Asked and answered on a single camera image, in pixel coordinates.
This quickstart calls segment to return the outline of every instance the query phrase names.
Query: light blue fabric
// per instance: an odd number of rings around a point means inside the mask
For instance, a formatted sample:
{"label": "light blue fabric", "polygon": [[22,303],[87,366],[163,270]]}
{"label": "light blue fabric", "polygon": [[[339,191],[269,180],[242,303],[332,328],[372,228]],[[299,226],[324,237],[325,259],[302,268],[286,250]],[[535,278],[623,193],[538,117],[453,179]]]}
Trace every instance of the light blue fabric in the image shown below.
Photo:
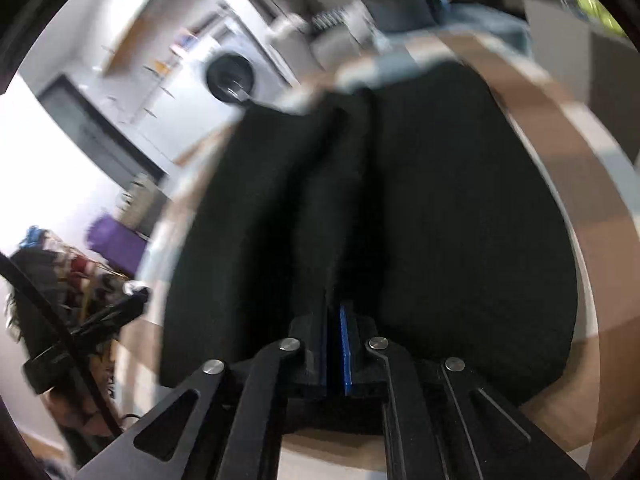
{"label": "light blue fabric", "polygon": [[532,57],[529,25],[524,20],[511,16],[506,12],[478,4],[451,4],[441,17],[436,27],[424,28],[403,34],[385,35],[376,30],[373,34],[374,46],[385,52],[396,44],[404,44],[412,37],[425,32],[487,32],[500,38],[511,48],[523,56]]}

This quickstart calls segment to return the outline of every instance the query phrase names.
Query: black cable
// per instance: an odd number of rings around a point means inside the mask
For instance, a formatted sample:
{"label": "black cable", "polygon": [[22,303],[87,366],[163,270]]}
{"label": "black cable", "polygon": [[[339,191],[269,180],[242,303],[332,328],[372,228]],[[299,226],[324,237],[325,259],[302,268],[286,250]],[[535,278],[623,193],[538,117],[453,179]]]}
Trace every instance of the black cable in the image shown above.
{"label": "black cable", "polygon": [[49,301],[47,301],[47,299],[38,291],[37,288],[35,288],[33,283],[31,283],[24,273],[2,252],[0,252],[0,274],[4,276],[11,285],[13,285],[15,290],[18,290],[25,298],[27,298],[27,300],[33,303],[33,305],[40,311],[56,331],[60,338],[60,342],[65,346],[66,351],[69,352],[69,356],[76,365],[80,377],[89,389],[89,393],[93,397],[95,405],[100,411],[100,414],[111,431],[111,434],[114,437],[120,436],[122,434],[120,425],[107,406],[107,402],[100,393],[100,388],[98,388],[98,384],[95,382],[94,376],[91,375],[91,371],[89,370],[85,360],[82,358],[82,354],[74,343],[71,334],[66,329],[62,320],[54,312]]}

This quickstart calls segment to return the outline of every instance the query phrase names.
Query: blue strip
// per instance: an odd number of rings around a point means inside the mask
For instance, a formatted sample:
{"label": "blue strip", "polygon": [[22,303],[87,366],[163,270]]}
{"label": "blue strip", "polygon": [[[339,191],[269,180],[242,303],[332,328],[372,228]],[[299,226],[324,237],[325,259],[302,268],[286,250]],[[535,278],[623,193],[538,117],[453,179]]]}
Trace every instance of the blue strip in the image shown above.
{"label": "blue strip", "polygon": [[349,346],[349,332],[347,330],[347,314],[340,306],[340,338],[342,339],[342,379],[344,393],[351,393],[351,348]]}

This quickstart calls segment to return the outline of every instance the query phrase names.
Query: white wall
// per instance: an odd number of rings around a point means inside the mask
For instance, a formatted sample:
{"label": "white wall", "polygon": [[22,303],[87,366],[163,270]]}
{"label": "white wall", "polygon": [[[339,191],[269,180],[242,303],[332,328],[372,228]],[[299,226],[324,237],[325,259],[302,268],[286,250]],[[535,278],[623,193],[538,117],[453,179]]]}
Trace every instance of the white wall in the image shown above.
{"label": "white wall", "polygon": [[[13,253],[28,226],[55,231],[84,249],[89,224],[114,212],[120,187],[60,130],[20,76],[0,96],[0,250]],[[4,308],[7,284],[0,278]],[[20,369],[21,346],[0,328],[0,395],[21,429],[59,442],[56,427]]]}
{"label": "white wall", "polygon": [[18,73],[39,94],[84,43],[100,0],[69,0],[49,22],[24,58]]}

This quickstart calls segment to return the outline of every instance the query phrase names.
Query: folded black garment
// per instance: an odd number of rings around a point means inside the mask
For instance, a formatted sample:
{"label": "folded black garment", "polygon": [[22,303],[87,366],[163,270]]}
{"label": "folded black garment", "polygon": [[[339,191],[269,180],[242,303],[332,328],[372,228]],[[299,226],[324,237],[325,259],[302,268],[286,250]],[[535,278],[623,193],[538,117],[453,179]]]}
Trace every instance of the folded black garment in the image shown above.
{"label": "folded black garment", "polygon": [[472,69],[328,94],[305,116],[247,110],[175,269],[161,384],[250,358],[341,301],[415,357],[463,358],[515,404],[562,374],[570,239]]}

